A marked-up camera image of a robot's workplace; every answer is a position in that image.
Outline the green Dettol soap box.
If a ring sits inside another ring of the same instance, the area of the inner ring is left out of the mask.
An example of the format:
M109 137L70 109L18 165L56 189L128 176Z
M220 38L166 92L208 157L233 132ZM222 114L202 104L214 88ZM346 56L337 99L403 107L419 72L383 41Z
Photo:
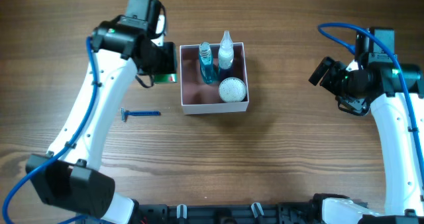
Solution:
M177 74L158 74L154 76L154 83L156 84L171 84L177 81Z

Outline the blue mouthwash bottle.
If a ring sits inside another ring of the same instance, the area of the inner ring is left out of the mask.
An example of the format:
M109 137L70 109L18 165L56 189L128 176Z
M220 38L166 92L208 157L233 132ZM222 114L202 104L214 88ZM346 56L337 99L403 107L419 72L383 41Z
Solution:
M201 77L206 84L212 84L217 81L217 75L213 63L213 54L208 42L202 42L199 45L199 63Z

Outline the blue disposable razor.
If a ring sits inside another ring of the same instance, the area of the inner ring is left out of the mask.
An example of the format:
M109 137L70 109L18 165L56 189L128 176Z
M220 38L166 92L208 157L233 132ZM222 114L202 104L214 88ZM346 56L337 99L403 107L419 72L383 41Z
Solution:
M159 111L128 111L123 107L120 109L121 112L121 121L126 122L128 116L133 117L145 117L145 116L161 116Z

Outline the clear spray bottle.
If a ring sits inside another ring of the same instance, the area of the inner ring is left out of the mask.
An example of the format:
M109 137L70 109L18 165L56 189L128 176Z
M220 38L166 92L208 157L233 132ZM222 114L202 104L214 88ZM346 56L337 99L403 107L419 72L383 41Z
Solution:
M218 75L221 81L229 77L232 73L234 60L233 46L234 44L231 39L230 32L226 30L221 40L218 52Z

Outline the white-lidded round jar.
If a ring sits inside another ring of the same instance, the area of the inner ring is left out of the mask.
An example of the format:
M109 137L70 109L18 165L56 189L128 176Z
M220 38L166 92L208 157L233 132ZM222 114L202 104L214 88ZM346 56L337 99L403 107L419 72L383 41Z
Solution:
M246 95L246 85L239 78L229 77L219 84L219 96L225 103L241 102Z

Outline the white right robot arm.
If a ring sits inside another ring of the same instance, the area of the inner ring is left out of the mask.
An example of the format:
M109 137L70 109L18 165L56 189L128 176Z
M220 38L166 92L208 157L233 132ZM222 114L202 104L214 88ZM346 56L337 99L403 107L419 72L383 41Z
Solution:
M330 91L341 111L371 114L381 142L386 179L384 212L343 196L315 198L323 223L423 222L423 72L402 64L391 28L324 23L318 31L354 55L349 65L325 57L309 82Z

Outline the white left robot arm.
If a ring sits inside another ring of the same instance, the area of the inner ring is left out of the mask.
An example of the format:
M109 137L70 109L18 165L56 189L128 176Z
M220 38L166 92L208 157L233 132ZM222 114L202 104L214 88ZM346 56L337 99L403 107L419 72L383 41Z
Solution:
M134 80L176 73L176 47L165 42L166 10L159 0L129 0L124 14L103 21L87 38L89 64L70 115L27 175L41 201L110 223L138 221L137 201L118 194L99 171L105 138Z

